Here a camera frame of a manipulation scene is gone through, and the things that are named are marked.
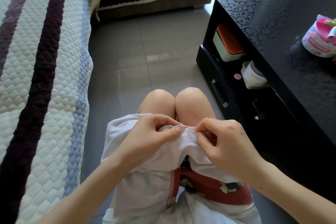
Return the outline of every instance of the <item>white cloth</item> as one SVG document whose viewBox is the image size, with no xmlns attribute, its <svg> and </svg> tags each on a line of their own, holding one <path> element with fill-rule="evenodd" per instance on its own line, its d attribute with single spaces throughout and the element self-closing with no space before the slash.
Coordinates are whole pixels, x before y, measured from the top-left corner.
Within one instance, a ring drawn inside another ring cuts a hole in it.
<svg viewBox="0 0 336 224">
<path fill-rule="evenodd" d="M 127 115 L 107 125 L 102 162 L 115 152 L 141 116 Z M 159 131 L 171 127 L 166 125 Z M 225 183 L 239 181 L 214 166 L 197 145 L 195 133 L 185 129 L 122 179 L 115 188 L 114 208 L 107 210 L 103 223 L 261 223 L 253 203 L 224 205 L 185 191 L 177 204 L 170 204 L 175 201 L 171 198 L 172 171 L 180 167 L 186 155 L 196 173 Z"/>
</svg>

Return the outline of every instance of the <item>gray tile floor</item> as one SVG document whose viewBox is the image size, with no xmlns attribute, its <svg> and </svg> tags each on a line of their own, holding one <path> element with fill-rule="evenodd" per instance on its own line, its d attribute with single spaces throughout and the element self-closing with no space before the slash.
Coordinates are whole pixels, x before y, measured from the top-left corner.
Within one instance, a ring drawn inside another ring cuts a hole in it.
<svg viewBox="0 0 336 224">
<path fill-rule="evenodd" d="M 88 98 L 90 115 L 85 137 L 82 180 L 100 164 L 106 125 L 136 113 L 145 96 L 165 89 L 176 96 L 186 87 L 200 88 L 223 116 L 196 64 L 213 2 L 204 9 L 184 9 L 103 24 L 89 41 L 94 69 Z M 252 192 L 263 223 L 295 223 L 281 208 Z M 105 201 L 91 220 L 101 223 L 111 202 Z"/>
</svg>

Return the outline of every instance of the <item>glossy black tabletop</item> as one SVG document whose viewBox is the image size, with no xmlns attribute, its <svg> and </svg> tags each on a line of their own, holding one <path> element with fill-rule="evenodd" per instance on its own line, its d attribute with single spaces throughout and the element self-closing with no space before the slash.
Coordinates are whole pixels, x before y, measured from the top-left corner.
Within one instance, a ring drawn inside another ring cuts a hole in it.
<svg viewBox="0 0 336 224">
<path fill-rule="evenodd" d="M 265 77 L 306 127 L 336 145 L 336 65 L 301 39 L 318 14 L 336 18 L 336 0 L 217 0 L 251 43 Z"/>
</svg>

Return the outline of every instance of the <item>black coffee table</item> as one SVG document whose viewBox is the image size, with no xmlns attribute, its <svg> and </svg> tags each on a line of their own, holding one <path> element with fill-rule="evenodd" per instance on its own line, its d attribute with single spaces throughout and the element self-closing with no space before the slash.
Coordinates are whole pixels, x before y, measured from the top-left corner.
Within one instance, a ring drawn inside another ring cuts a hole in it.
<svg viewBox="0 0 336 224">
<path fill-rule="evenodd" d="M 216 0 L 197 63 L 226 119 L 238 120 L 257 150 L 287 175 L 336 202 L 336 65 L 301 39 L 336 0 Z M 223 62 L 212 38 L 225 23 L 248 55 Z M 248 90 L 240 73 L 252 60 L 271 89 Z"/>
</svg>

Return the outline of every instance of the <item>drawer handle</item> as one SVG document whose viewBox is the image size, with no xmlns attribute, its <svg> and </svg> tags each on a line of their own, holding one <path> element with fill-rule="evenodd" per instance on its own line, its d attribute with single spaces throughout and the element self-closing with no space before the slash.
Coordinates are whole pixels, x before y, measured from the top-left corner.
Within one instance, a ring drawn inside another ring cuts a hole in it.
<svg viewBox="0 0 336 224">
<path fill-rule="evenodd" d="M 215 79 L 212 80 L 211 85 L 213 87 L 213 90 L 215 91 L 217 98 L 220 100 L 221 105 L 223 107 L 228 107 L 229 104 L 228 104 L 228 101 L 226 100 L 224 93 L 222 92 L 222 94 L 220 94 L 217 90 Z"/>
</svg>

